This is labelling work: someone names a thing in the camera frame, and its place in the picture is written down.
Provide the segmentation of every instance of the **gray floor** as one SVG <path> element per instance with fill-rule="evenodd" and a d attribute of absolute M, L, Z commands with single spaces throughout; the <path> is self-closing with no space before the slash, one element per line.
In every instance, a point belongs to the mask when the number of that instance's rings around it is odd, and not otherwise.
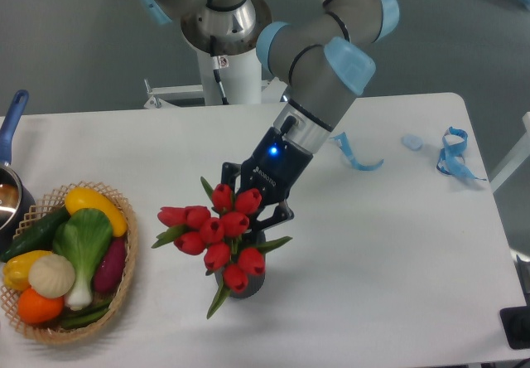
<path fill-rule="evenodd" d="M 398 0 L 401 22 L 368 48 L 367 96 L 455 92 L 489 173 L 530 111 L 530 12 L 516 0 Z M 305 22 L 318 0 L 267 0 Z M 0 115 L 28 89 L 27 114 L 139 109 L 152 87 L 200 83 L 177 26 L 156 27 L 137 0 L 0 0 Z M 530 255 L 530 160 L 496 195 L 508 242 Z"/>

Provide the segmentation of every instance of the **flower bouquet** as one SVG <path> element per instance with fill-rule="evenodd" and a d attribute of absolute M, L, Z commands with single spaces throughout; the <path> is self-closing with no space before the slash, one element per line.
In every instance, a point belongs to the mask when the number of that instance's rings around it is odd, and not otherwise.
<path fill-rule="evenodd" d="M 168 229 L 157 236 L 152 248 L 173 243 L 185 254 L 200 255 L 206 250 L 206 275 L 215 273 L 219 283 L 206 316 L 210 318 L 228 296 L 256 293 L 264 280 L 265 254 L 292 238 L 265 241 L 262 231 L 253 231 L 252 223 L 263 209 L 257 188 L 236 195 L 229 185 L 213 189 L 203 177 L 200 182 L 213 204 L 211 211 L 206 206 L 163 206 L 158 219 Z"/>

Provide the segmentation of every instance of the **bok choy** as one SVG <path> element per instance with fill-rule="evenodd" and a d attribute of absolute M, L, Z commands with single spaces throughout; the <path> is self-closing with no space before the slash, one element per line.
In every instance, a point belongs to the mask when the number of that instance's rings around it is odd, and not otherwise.
<path fill-rule="evenodd" d="M 81 209 L 61 226 L 53 241 L 53 250 L 67 258 L 75 269 L 75 282 L 65 295 L 65 305 L 81 310 L 92 303 L 92 277 L 107 252 L 113 227 L 97 209 Z"/>

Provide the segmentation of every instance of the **purple eggplant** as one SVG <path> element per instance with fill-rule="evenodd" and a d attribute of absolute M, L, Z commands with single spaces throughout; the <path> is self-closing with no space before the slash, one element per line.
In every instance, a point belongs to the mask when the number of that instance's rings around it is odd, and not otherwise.
<path fill-rule="evenodd" d="M 94 291 L 110 293 L 118 286 L 125 269 L 126 256 L 125 240 L 123 237 L 115 238 L 94 275 Z"/>

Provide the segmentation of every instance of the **artificial tulip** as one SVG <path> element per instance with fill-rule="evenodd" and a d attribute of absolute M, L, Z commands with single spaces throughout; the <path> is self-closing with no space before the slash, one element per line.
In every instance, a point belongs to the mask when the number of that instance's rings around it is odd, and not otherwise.
<path fill-rule="evenodd" d="M 265 259 L 256 248 L 243 249 L 239 254 L 238 266 L 247 274 L 261 275 L 265 273 Z"/>
<path fill-rule="evenodd" d="M 209 271 L 220 269 L 230 260 L 230 247 L 224 242 L 210 245 L 205 254 L 205 266 Z"/>
<path fill-rule="evenodd" d="M 198 230 L 211 216 L 206 206 L 188 206 L 185 209 L 185 222 L 194 230 Z"/>
<path fill-rule="evenodd" d="M 235 199 L 235 210 L 245 215 L 252 215 L 258 210 L 262 195 L 257 188 L 251 188 L 239 194 Z"/>
<path fill-rule="evenodd" d="M 230 238 L 240 236 L 250 225 L 250 220 L 241 212 L 229 212 L 221 216 L 224 235 Z"/>
<path fill-rule="evenodd" d="M 220 242 L 224 237 L 224 227 L 216 217 L 210 217 L 199 229 L 200 238 L 206 244 Z"/>
<path fill-rule="evenodd" d="M 231 264 L 224 269 L 223 281 L 227 287 L 236 293 L 241 293 L 248 285 L 247 274 L 237 264 Z"/>
<path fill-rule="evenodd" d="M 202 254 L 206 248 L 205 242 L 200 238 L 197 231 L 190 231 L 181 235 L 174 241 L 175 246 L 185 254 Z"/>
<path fill-rule="evenodd" d="M 186 222 L 186 209 L 163 206 L 158 212 L 158 220 L 167 227 L 174 225 L 184 225 Z"/>
<path fill-rule="evenodd" d="M 212 192 L 212 203 L 219 213 L 232 210 L 232 189 L 226 184 L 218 184 Z"/>

